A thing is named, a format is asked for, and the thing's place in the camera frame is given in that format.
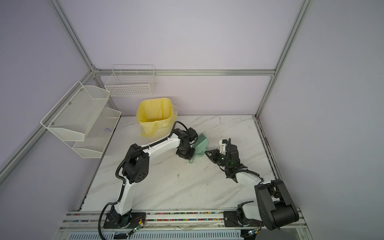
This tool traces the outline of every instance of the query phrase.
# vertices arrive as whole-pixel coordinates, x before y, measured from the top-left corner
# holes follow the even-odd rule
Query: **yellow trash bin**
[[[136,119],[141,126],[141,136],[158,138],[169,134],[176,121],[177,107],[172,105],[169,98],[155,98],[142,101],[136,113]]]

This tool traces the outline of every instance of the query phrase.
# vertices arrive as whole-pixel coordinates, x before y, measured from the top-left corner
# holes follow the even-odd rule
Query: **black mounting plate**
[[[140,220],[145,222],[146,216],[147,216],[147,214],[145,212],[132,212],[131,213],[131,219],[137,219],[137,220],[130,221],[128,226],[124,229],[133,229],[133,228],[137,227],[139,225]],[[115,220],[113,220],[112,215],[109,212],[107,213],[107,218],[105,219],[103,228],[104,229],[119,228],[117,226],[117,224],[115,223]]]
[[[238,224],[237,212],[236,211],[224,211],[224,225],[226,227],[240,227]],[[251,219],[251,223],[248,226],[244,227],[257,227],[259,226],[259,222],[257,220]]]

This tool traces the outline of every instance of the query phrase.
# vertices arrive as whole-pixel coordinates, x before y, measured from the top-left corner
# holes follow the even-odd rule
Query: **wire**
[[[102,240],[106,240],[106,239],[104,238],[104,236],[102,235],[102,233],[101,233],[101,218],[103,217],[104,211],[105,211],[105,209],[106,209],[109,205],[112,205],[112,206],[113,206],[113,205],[116,205],[118,202],[120,202],[120,200],[121,200],[121,198],[122,198],[122,194],[123,194],[123,192],[124,192],[124,186],[125,186],[125,184],[126,184],[126,182],[127,182],[127,181],[125,180],[124,177],[120,176],[120,174],[119,174],[119,173],[120,173],[120,169],[124,166],[124,164],[127,162],[128,159],[131,159],[131,157],[132,157],[133,154],[135,154],[135,153],[137,153],[137,152],[140,152],[140,151],[142,151],[142,150],[148,149],[148,148],[150,148],[150,147],[152,147],[152,146],[154,146],[154,145],[157,145],[157,144],[159,144],[159,143],[162,143],[162,142],[168,140],[168,139],[172,136],[173,131],[175,130],[176,123],[181,124],[181,125],[185,128],[185,130],[188,130],[187,127],[186,127],[182,122],[175,121],[175,122],[173,123],[172,130],[171,130],[171,132],[169,133],[169,135],[168,135],[167,137],[165,137],[165,138],[163,138],[163,139],[160,139],[160,140],[158,140],[157,142],[154,142],[154,143],[150,144],[149,146],[145,146],[145,147],[141,147],[141,148],[135,149],[133,152],[131,152],[130,154],[128,154],[127,156],[125,156],[125,158],[123,159],[123,161],[121,161],[121,163],[120,163],[119,166],[117,167],[116,172],[115,172],[115,176],[116,176],[116,178],[121,179],[122,182],[123,182],[123,184],[122,184],[122,186],[121,186],[120,195],[119,195],[118,200],[117,200],[116,202],[109,202],[109,203],[107,203],[107,205],[105,205],[105,207],[104,207],[103,210],[101,211],[101,214],[100,214],[100,217],[99,217],[99,221],[98,221],[98,232],[99,232],[99,236],[100,236],[100,238],[101,238]]]
[[[237,226],[239,226],[239,227],[243,227],[243,224],[241,224],[240,222],[235,222],[235,221],[233,221],[232,219],[230,219],[230,218],[227,218],[228,220],[230,220],[231,222],[233,222],[234,224],[236,224]]]
[[[182,122],[175,121],[175,122],[173,123],[172,130],[170,131],[170,133],[169,133],[169,135],[168,135],[167,137],[165,137],[165,138],[163,138],[163,139],[160,139],[160,140],[158,140],[157,142],[154,142],[154,143],[150,144],[149,146],[145,146],[145,147],[138,148],[138,149],[134,150],[133,152],[131,152],[130,154],[128,154],[128,155],[123,159],[123,161],[121,161],[121,163],[119,164],[119,166],[117,167],[116,172],[115,172],[115,176],[116,176],[116,178],[122,180],[123,184],[125,184],[125,183],[126,183],[125,178],[122,177],[122,176],[120,176],[119,173],[120,173],[120,169],[124,166],[124,164],[127,162],[127,160],[128,160],[128,159],[131,159],[131,157],[132,157],[133,154],[135,154],[135,153],[137,153],[137,152],[140,152],[140,151],[142,151],[142,150],[148,149],[148,148],[150,148],[150,147],[153,147],[153,146],[155,146],[155,145],[157,145],[157,144],[159,144],[159,143],[162,143],[162,142],[166,141],[168,138],[170,138],[170,137],[172,136],[172,134],[173,134],[173,131],[175,130],[176,123],[181,124],[186,130],[188,130],[187,127],[186,127]]]
[[[262,223],[259,220],[256,220],[256,219],[254,219],[254,220],[257,222],[257,228],[251,230],[250,232],[252,232],[252,231],[255,231],[255,232],[254,233],[248,232],[248,234],[246,234],[246,235],[240,234],[240,237],[243,237],[245,239],[246,237],[251,237],[254,235],[255,236],[254,239],[256,239],[257,233],[260,232],[262,229]]]
[[[228,143],[227,143],[228,151],[225,150],[225,163],[226,167],[229,168],[229,155],[231,154],[230,148],[231,148],[231,139],[228,138]]]
[[[261,182],[264,182],[264,178],[260,177],[260,174],[258,174],[257,172],[248,170],[248,169],[239,169],[239,170],[231,173],[227,178],[233,178],[236,175],[236,173],[239,173],[239,172],[247,172],[247,173],[253,174],[256,177],[260,178]]]
[[[107,205],[105,205],[105,207],[104,207],[103,210],[101,211],[101,214],[100,214],[100,217],[99,217],[99,221],[98,221],[98,224],[97,224],[97,231],[99,232],[99,236],[100,236],[100,238],[101,238],[102,240],[106,240],[106,239],[104,238],[103,234],[101,233],[101,218],[103,217],[103,214],[104,214],[105,209],[106,209],[109,205],[113,206],[113,205],[116,205],[117,203],[118,203],[118,202],[109,202],[109,203],[107,203]]]
[[[142,221],[142,218],[144,217],[144,215],[142,215],[142,216],[139,216],[139,217],[137,217],[137,218],[134,218],[134,219],[131,219],[131,221],[137,221],[138,219],[140,219],[141,221]]]

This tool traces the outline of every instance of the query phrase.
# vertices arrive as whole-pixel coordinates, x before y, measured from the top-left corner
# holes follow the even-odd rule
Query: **wall-mounted basket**
[[[156,86],[153,65],[111,65],[105,89],[113,97],[152,96]]]
[[[82,158],[101,158],[120,115],[120,111],[103,108],[85,140],[76,142],[72,149]]]
[[[62,141],[84,141],[108,99],[109,91],[81,85],[48,126],[42,125]]]
[[[77,82],[40,123],[82,158],[101,158],[121,115],[105,107],[109,96]]]

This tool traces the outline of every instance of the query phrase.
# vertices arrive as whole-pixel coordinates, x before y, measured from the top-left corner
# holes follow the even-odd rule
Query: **vent grille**
[[[105,239],[113,239],[114,235],[128,232],[114,232],[104,234]],[[77,239],[100,239],[99,234],[95,232],[71,232],[68,240]],[[240,230],[191,230],[191,231],[138,231],[130,239],[199,239],[199,240],[242,240]]]

